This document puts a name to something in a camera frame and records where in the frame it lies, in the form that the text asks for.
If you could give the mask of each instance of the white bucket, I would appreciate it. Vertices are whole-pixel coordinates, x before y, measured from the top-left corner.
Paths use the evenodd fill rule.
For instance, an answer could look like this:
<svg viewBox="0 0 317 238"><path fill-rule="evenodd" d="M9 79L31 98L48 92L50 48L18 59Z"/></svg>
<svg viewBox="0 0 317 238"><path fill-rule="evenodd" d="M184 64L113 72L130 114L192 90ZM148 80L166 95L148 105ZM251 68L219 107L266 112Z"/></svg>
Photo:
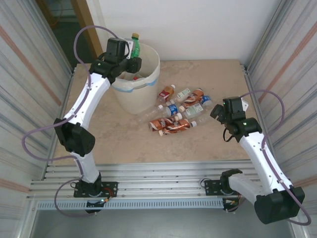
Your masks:
<svg viewBox="0 0 317 238"><path fill-rule="evenodd" d="M155 105L158 95L159 55L150 46L140 44L141 69L136 75L149 75L135 81L116 78L112 84L124 110L138 114Z"/></svg>

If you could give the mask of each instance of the marble tabletop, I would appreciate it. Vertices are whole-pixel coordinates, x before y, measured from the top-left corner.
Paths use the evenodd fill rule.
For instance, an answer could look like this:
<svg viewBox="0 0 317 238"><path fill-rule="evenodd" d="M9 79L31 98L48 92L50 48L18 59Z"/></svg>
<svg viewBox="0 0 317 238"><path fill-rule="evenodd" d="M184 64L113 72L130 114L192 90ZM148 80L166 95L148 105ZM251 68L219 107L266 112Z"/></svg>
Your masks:
<svg viewBox="0 0 317 238"><path fill-rule="evenodd" d="M77 65L66 111L76 101L86 79L83 66ZM238 60L162 61L159 89L170 84L176 85L176 92L201 87L214 105L225 97L248 92ZM256 118L251 98L244 100L249 103L247 117ZM89 126L89 132L96 137L93 152L97 164L249 159L234 139L223 141L223 130L223 125L211 120L203 126L160 137L157 132L150 132L147 124L138 125L135 116L122 109L113 88L103 95ZM58 144L55 156L67 154ZM54 163L74 162L66 159Z"/></svg>

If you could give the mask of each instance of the doorway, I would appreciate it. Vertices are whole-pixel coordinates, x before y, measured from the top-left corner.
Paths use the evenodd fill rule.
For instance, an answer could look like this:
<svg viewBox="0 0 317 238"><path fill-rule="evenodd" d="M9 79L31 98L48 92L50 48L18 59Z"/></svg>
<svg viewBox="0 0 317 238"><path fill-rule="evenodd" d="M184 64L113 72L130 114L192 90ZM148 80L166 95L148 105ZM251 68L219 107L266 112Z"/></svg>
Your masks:
<svg viewBox="0 0 317 238"><path fill-rule="evenodd" d="M76 67L78 60L73 52L74 39L77 32L84 26L92 24L87 22L91 18L85 0L36 0L36 3L44 15L48 25L64 51L72 68ZM96 51L91 42L90 32L84 32L78 38L77 53L85 63L92 63L96 59Z"/></svg>

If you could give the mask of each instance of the orange wire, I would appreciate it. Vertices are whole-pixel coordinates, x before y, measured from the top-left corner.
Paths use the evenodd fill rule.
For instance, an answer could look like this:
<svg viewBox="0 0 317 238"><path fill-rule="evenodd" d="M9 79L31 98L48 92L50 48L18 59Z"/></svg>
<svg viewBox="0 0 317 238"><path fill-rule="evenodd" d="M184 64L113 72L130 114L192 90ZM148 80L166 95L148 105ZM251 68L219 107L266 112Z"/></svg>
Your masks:
<svg viewBox="0 0 317 238"><path fill-rule="evenodd" d="M55 26L56 24L58 24L60 18L61 18L61 15L63 14L63 5L61 4L61 1L60 0L56 0L59 2L59 5L60 5L60 14L59 14L59 17L57 19L57 21L54 23L54 24L51 24L50 27L53 27Z"/></svg>
<svg viewBox="0 0 317 238"><path fill-rule="evenodd" d="M103 188L103 190L107 190L107 191L109 192L110 197L112 197L112 196L113 196L113 193L112 193L112 191L111 191L111 189L110 189L110 188L108 188L108 187L104 187L104 188Z"/></svg>

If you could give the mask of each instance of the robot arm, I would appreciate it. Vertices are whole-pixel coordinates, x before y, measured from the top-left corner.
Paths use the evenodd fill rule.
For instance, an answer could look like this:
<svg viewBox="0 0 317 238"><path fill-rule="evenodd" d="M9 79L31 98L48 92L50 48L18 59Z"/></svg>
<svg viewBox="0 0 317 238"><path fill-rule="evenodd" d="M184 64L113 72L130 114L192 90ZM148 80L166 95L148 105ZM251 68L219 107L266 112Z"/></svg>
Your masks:
<svg viewBox="0 0 317 238"><path fill-rule="evenodd" d="M82 177L79 183L85 195L98 196L101 192L101 175L96 168L92 152L95 137L88 131L89 122L101 97L115 82L115 78L124 71L136 73L140 70L142 60L130 58L132 47L132 41L109 38L106 52L99 56L89 69L90 87L87 79L85 87L72 109L63 119L56 119L54 122L61 122L74 115L89 90L88 96L76 116L62 126L55 127L61 145L75 156L81 165Z"/></svg>
<svg viewBox="0 0 317 238"><path fill-rule="evenodd" d="M297 216L300 207L282 186L264 157L261 148L264 138L262 129L255 118L246 118L241 98L223 99L223 106L216 105L211 112L211 117L217 118L217 121L224 124L225 129L247 152L262 183L262 186L258 186L239 170L226 171L220 178L223 191L227 194L237 191L248 199L254 204L256 214L264 224ZM264 149L283 183L303 203L305 194L302 188L293 186L266 144Z"/></svg>

